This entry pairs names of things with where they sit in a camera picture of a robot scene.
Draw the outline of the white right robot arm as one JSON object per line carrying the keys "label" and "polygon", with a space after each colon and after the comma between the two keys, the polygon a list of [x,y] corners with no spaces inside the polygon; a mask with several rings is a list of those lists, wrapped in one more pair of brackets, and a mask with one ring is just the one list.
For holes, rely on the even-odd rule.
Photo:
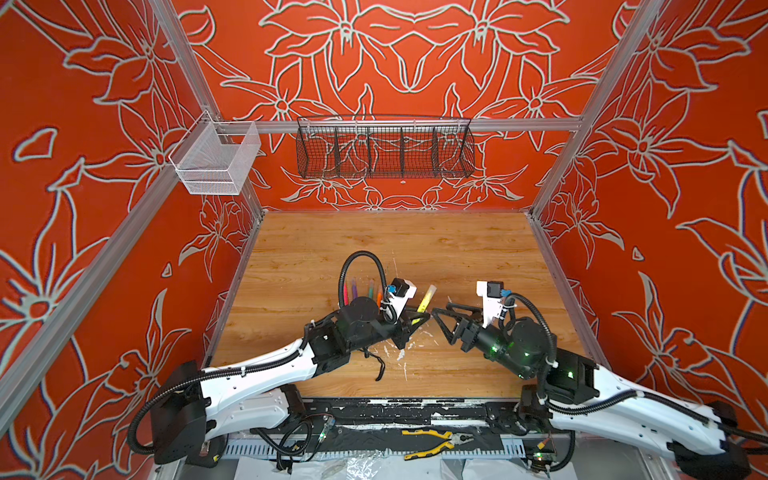
{"label": "white right robot arm", "polygon": [[724,402],[695,404],[629,381],[557,345],[538,309],[518,317],[503,305],[486,324],[477,307],[450,303],[431,315],[450,344],[477,350],[525,381],[509,422],[518,435],[587,434],[672,460],[695,479],[745,479],[767,437],[739,428]]}

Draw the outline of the yellow highlighter pen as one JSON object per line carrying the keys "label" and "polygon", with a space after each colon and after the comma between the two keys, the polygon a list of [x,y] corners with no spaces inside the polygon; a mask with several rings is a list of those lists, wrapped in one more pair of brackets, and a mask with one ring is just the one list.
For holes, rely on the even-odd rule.
{"label": "yellow highlighter pen", "polygon": [[420,302],[420,304],[419,304],[419,306],[417,308],[418,315],[412,320],[413,324],[417,323],[419,320],[421,320],[424,317],[424,313],[426,312],[427,307],[429,306],[429,304],[431,302],[432,296],[433,296],[433,294],[430,293],[430,292],[427,292],[424,295],[424,297],[422,298],[422,301]]}

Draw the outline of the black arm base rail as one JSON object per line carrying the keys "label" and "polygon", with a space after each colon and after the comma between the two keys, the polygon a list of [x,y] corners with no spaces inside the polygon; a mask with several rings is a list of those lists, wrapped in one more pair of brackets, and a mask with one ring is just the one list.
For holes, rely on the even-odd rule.
{"label": "black arm base rail", "polygon": [[308,417],[331,416],[338,426],[384,429],[423,426],[523,436],[540,433],[535,421],[524,421],[516,399],[316,397],[303,400],[305,411],[292,413],[279,425],[293,426]]}

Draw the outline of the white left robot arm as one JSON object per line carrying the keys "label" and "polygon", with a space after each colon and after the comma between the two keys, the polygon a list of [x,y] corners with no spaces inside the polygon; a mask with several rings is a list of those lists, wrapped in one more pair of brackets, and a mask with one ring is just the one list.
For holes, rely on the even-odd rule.
{"label": "white left robot arm", "polygon": [[230,433],[271,429],[288,409],[258,399],[274,392],[287,400],[287,385],[330,373],[346,365],[356,351],[386,340],[404,348],[429,319],[414,307],[379,308],[361,297],[305,325],[301,338],[250,360],[200,369],[193,361],[178,366],[136,412],[127,444],[139,455],[167,464],[200,451],[203,444]]}

